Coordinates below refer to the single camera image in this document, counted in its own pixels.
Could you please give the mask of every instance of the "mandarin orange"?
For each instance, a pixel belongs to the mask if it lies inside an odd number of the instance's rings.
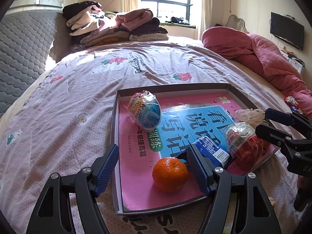
[[[159,190],[175,192],[186,183],[188,170],[179,159],[162,158],[155,164],[152,177]]]

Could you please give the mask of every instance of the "silver bolt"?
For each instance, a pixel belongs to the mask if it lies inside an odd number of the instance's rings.
[[[222,173],[223,172],[223,168],[222,167],[216,167],[215,168],[215,172],[216,173]]]
[[[254,173],[248,173],[248,177],[249,178],[255,178],[255,174]]]
[[[83,173],[89,173],[89,172],[91,172],[91,168],[90,167],[85,167],[85,168],[82,169],[82,172]]]
[[[57,173],[52,173],[51,174],[51,179],[56,179],[58,177],[58,174]]]

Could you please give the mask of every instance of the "television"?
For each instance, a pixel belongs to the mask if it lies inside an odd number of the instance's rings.
[[[292,18],[271,12],[270,33],[292,46],[303,50],[305,28]]]

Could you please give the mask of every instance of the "green label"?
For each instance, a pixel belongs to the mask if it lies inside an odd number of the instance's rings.
[[[161,137],[157,128],[151,132],[147,132],[147,138],[149,139],[149,148],[152,151],[158,152],[163,149],[163,142],[161,141]]]

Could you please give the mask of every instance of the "bed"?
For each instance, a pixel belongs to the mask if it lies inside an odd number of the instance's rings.
[[[183,79],[174,76],[189,73]],[[17,234],[25,233],[36,200],[49,175],[77,173],[102,156],[110,144],[111,114],[119,89],[177,83],[230,83],[259,108],[289,112],[283,95],[240,63],[203,48],[198,40],[125,42],[70,54],[44,72],[0,119],[0,210]],[[79,115],[86,122],[79,124]],[[274,123],[300,138],[294,130]],[[286,169],[278,151],[255,171],[283,234],[292,233],[302,213],[293,202],[297,175]],[[111,234],[197,233],[209,201],[158,215],[136,217],[113,213],[110,187],[98,198]],[[230,230],[234,200],[226,229]],[[74,196],[71,208],[77,233],[83,233]]]

